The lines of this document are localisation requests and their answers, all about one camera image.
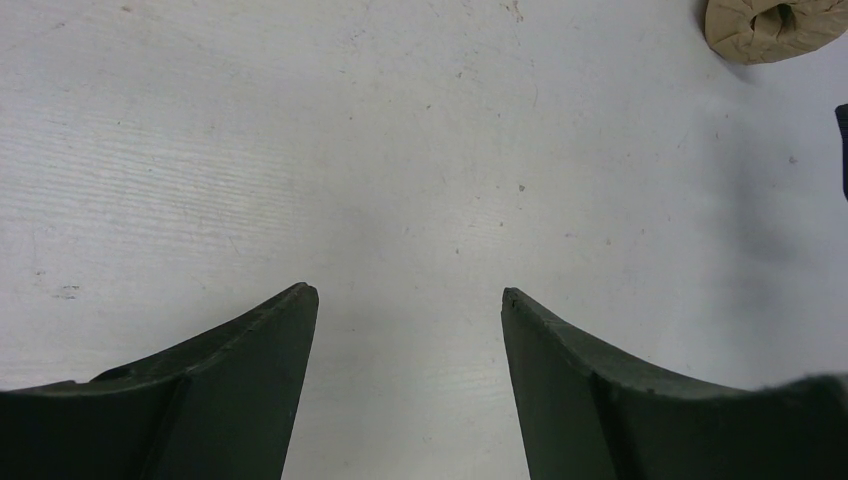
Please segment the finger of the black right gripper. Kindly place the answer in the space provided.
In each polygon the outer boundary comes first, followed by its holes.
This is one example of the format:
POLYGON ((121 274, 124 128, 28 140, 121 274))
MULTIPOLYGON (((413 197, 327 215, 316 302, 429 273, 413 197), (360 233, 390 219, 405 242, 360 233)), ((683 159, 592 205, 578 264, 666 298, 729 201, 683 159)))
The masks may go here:
POLYGON ((848 199, 848 105, 836 107, 834 113, 842 144, 842 191, 845 199, 848 199))

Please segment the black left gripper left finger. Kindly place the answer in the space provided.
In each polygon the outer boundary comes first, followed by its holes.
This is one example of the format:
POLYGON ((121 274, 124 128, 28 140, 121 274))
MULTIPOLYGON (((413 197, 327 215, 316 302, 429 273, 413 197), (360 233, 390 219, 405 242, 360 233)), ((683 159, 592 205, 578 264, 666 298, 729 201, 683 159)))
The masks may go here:
POLYGON ((295 284, 86 383, 1 395, 5 479, 278 479, 319 296, 295 284))

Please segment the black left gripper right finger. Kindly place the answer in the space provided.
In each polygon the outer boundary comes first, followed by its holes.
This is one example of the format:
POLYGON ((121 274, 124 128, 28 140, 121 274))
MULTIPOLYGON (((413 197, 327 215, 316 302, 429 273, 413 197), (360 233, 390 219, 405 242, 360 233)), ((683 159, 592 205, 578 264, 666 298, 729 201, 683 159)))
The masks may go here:
POLYGON ((519 289, 502 327, 534 479, 843 479, 847 378, 747 391, 639 359, 519 289))

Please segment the brown roll plain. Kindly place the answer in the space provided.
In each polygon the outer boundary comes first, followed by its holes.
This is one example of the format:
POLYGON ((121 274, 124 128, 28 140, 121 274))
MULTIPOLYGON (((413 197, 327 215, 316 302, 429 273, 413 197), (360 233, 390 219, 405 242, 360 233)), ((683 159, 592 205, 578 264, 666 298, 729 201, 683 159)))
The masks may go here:
POLYGON ((846 31, 845 0, 711 0, 705 10, 708 46, 739 65, 811 53, 846 31))

